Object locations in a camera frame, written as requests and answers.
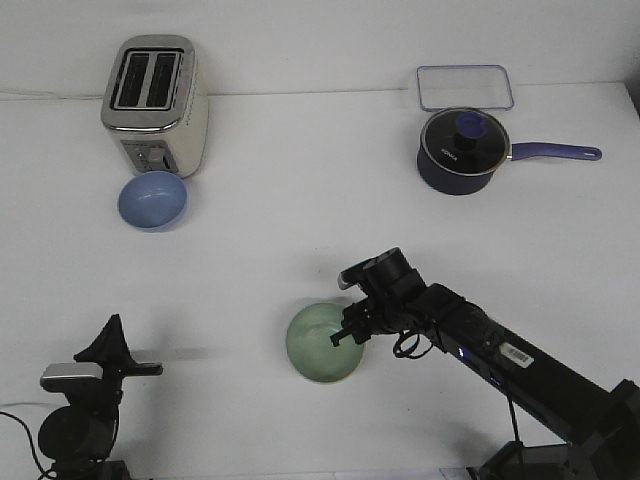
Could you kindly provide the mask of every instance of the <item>white tabletop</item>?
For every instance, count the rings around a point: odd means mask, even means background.
[[[514,95],[498,115],[513,142],[603,159],[505,164],[452,197],[417,174],[426,114],[409,92],[213,97],[188,214],[153,234],[115,209],[131,172],[100,101],[0,103],[0,404],[52,404],[5,408],[37,430],[65,404],[39,387],[44,368],[120,313],[134,357],[165,367],[124,383],[112,458],[135,477],[481,463],[511,439],[506,401],[452,356],[397,360],[395,339],[376,337],[330,385],[288,363],[292,316],[362,298],[337,274],[393,246],[603,388],[640,381],[637,113],[621,84]],[[557,441],[520,423],[527,444]],[[35,478],[19,427],[0,429],[3,465]]]

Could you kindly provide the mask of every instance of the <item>barcode label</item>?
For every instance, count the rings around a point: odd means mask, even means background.
[[[533,357],[514,347],[509,342],[500,345],[500,353],[522,368],[527,368],[533,363]]]

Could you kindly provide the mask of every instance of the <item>lid knob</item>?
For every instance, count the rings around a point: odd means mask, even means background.
[[[487,119],[477,112],[465,112],[456,118],[456,131],[464,138],[477,140],[487,134]]]

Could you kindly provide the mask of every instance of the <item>saucepan handle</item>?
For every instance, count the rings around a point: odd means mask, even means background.
[[[600,160],[602,151],[595,147],[580,145],[563,145],[561,143],[514,143],[511,145],[511,160],[522,160],[530,157],[561,157],[576,160]]]

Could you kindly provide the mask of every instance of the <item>silver toaster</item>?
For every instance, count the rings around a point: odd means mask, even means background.
[[[177,35],[127,40],[102,102],[102,123],[135,173],[181,177],[202,160],[209,101],[193,44]]]

